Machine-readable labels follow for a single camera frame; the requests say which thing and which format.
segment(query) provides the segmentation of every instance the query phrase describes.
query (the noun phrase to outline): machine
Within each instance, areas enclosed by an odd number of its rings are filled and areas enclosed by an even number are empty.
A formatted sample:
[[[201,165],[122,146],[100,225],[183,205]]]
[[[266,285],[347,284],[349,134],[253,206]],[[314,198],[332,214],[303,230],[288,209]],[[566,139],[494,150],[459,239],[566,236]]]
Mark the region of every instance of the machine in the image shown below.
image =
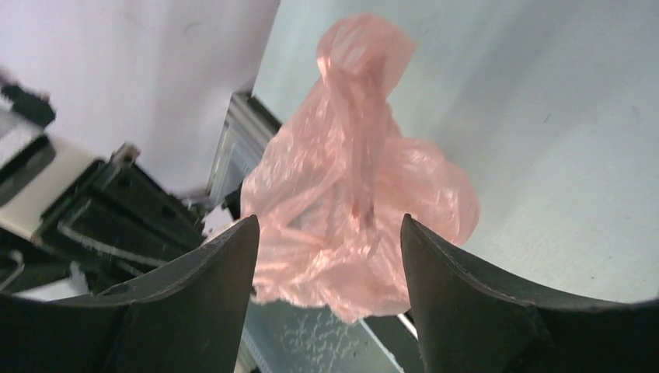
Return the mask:
[[[0,75],[3,371],[231,372],[258,249],[256,217],[216,239],[125,144],[104,159],[44,132],[46,96]],[[23,292],[74,278],[83,295]]]

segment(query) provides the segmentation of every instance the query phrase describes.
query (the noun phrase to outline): white surface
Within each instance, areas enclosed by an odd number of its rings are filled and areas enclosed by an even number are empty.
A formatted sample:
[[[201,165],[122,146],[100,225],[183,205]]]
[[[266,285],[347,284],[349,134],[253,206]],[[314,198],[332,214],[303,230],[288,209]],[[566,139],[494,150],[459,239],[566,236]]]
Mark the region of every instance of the white surface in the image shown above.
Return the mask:
[[[1,0],[0,63],[51,93],[53,132],[104,156],[128,140],[165,187],[200,187],[277,3]]]
[[[659,2],[284,0],[255,86],[277,117],[352,12],[420,43],[390,102],[471,176],[482,218],[467,250],[582,295],[657,294]]]
[[[17,297],[33,299],[35,301],[50,302],[59,299],[77,297],[85,294],[80,291],[79,287],[71,279],[64,279],[53,282],[48,285],[39,286],[38,288],[29,289],[15,294]]]
[[[249,371],[245,369],[245,367],[243,367],[242,364],[240,364],[240,362],[238,361],[235,363],[235,368],[233,370],[233,373],[249,373]]]
[[[204,234],[216,237],[233,224],[233,217],[229,210],[216,207],[204,218]]]

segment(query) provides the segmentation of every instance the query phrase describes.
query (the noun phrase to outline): plastic bag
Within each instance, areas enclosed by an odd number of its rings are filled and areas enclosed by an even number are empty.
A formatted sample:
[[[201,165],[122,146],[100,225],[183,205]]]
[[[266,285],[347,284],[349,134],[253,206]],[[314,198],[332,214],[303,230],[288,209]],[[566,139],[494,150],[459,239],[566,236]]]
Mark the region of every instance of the plastic bag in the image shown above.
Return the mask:
[[[345,322],[405,312],[403,215],[457,245],[476,227],[466,174],[432,144],[402,138],[386,102],[414,49],[370,15],[320,40],[321,79],[242,185],[241,215],[261,226],[256,302],[328,305]]]

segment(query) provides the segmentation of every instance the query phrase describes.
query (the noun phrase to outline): crumpled plastic bag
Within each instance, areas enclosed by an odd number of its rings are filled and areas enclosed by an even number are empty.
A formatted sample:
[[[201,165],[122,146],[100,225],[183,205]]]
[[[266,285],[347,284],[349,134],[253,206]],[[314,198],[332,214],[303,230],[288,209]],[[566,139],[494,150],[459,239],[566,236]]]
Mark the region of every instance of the crumpled plastic bag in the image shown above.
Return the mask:
[[[241,215],[261,227],[255,302],[328,305],[345,322],[405,312],[403,215],[456,245],[471,235],[479,207],[467,175],[401,137],[386,102],[415,47],[370,15],[320,40],[321,79],[242,185]]]

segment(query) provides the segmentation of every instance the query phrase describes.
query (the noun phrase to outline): pink plastic bag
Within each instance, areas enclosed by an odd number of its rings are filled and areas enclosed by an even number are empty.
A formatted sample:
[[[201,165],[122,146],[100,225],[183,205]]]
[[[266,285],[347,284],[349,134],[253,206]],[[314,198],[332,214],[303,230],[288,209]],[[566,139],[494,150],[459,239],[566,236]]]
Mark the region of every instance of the pink plastic bag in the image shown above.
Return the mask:
[[[320,40],[322,78],[242,185],[242,216],[261,226],[256,302],[328,305],[345,322],[405,312],[403,215],[458,245],[476,227],[466,174],[433,145],[402,138],[386,102],[414,49],[369,15]]]

